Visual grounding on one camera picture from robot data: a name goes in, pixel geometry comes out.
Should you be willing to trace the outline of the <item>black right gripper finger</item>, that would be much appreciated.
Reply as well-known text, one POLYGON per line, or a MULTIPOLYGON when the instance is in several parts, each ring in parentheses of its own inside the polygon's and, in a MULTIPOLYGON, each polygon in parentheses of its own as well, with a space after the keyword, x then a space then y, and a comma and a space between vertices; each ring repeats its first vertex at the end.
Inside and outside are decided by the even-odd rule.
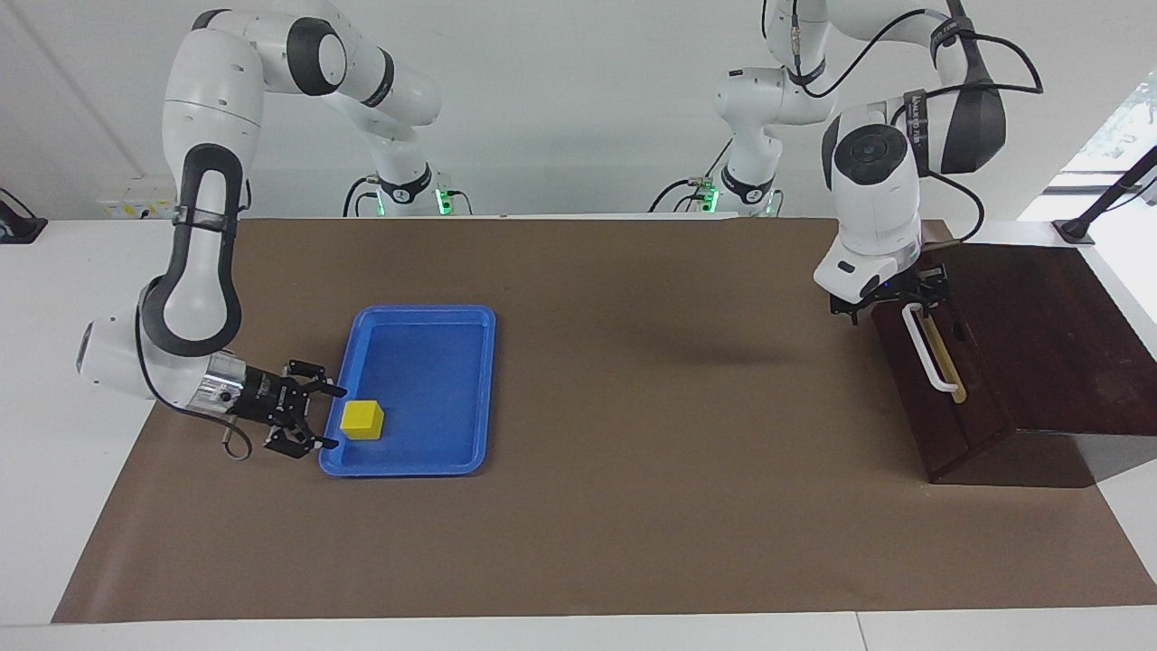
POLYGON ((292 420, 288 424, 273 423, 268 426, 268 436, 263 447, 278 454, 300 460, 315 450, 332 450, 339 446, 339 441, 315 434, 304 420, 292 420))
POLYGON ((307 363, 303 360, 289 360, 286 363, 285 373, 286 376, 294 376, 294 378, 305 380, 300 386, 305 395, 323 394, 340 399, 340 397, 347 395, 348 392, 347 389, 338 386, 334 380, 329 378, 325 367, 307 363))

